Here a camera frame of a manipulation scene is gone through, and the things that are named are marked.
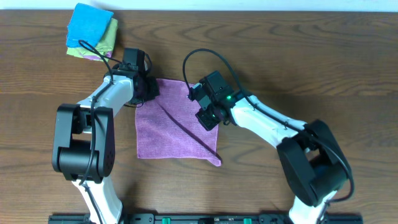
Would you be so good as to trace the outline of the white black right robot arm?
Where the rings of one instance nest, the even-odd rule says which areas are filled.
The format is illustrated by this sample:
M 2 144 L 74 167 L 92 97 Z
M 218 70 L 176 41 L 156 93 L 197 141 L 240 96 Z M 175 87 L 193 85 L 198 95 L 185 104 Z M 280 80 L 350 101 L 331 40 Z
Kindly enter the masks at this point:
M 190 87 L 188 98 L 197 101 L 200 124 L 246 128 L 274 147 L 288 185 L 295 195 L 289 211 L 291 223 L 332 223 L 326 211 L 332 203 L 354 192 L 351 167 L 330 128 L 323 121 L 306 123 L 266 106 L 251 92 L 233 90 L 218 71 Z

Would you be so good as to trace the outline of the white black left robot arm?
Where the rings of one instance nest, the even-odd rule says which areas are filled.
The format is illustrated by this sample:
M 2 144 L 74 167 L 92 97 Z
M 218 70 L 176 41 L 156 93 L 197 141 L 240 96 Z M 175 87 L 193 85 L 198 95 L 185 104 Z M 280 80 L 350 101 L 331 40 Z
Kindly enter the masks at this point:
M 124 50 L 123 59 L 108 71 L 102 84 L 76 104 L 57 109 L 52 167 L 81 193 L 89 212 L 83 215 L 51 215 L 49 223 L 122 223 L 123 203 L 111 178 L 116 146 L 114 117 L 124 106 L 139 107 L 159 95 L 149 76 L 152 62 L 147 53 Z

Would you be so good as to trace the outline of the purple microfiber cloth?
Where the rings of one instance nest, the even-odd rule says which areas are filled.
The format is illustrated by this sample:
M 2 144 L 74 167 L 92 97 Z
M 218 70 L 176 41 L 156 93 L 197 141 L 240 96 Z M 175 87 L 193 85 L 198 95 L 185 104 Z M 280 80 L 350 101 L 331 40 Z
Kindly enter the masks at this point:
M 136 109 L 137 157 L 140 159 L 203 159 L 221 165 L 216 153 L 218 127 L 211 131 L 195 114 L 200 106 L 188 98 L 183 81 L 157 79 L 160 95 Z

